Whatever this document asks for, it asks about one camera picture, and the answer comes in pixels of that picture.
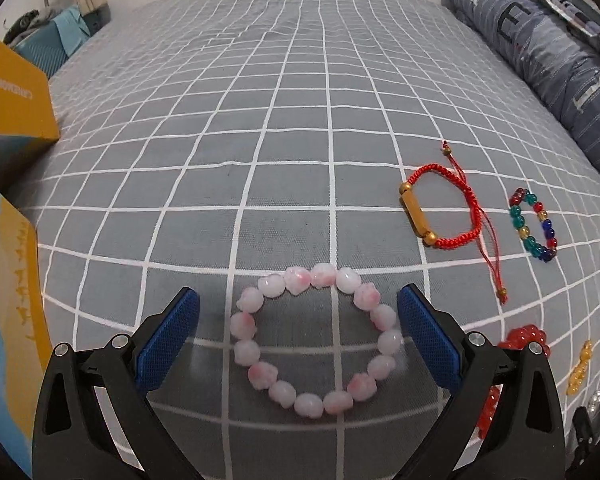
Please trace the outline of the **yellow blue cardboard box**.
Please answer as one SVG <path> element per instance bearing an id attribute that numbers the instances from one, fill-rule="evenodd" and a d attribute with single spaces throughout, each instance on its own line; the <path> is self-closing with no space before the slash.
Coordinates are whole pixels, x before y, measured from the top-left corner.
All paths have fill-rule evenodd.
<path id="1" fill-rule="evenodd" d="M 46 75 L 0 40 L 0 450 L 25 477 L 52 345 L 35 228 L 5 193 L 58 139 Z"/>

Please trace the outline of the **grey checked bed sheet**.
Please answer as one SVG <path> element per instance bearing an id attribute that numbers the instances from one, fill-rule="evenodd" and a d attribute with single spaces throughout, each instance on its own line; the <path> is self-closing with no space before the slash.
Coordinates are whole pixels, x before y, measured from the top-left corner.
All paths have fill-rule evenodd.
<path id="1" fill-rule="evenodd" d="M 565 418 L 600 388 L 600 175 L 471 29 L 424 0 L 161 0 L 50 82 L 58 143 L 10 191 L 53 342 L 97 348 L 183 287 L 201 315 L 150 400 L 210 479 L 388 479 L 443 408 L 406 342 L 310 422 L 251 388 L 227 320 L 260 276 L 414 283 L 468 330 L 547 334 Z"/>

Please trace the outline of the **teal suitcase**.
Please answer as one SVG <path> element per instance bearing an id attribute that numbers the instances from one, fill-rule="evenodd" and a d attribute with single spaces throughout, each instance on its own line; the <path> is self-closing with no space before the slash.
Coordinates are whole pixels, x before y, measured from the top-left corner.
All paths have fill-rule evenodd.
<path id="1" fill-rule="evenodd" d="M 32 10 L 12 24 L 3 42 L 50 79 L 110 18 L 108 4 L 85 15 L 76 4 Z"/>

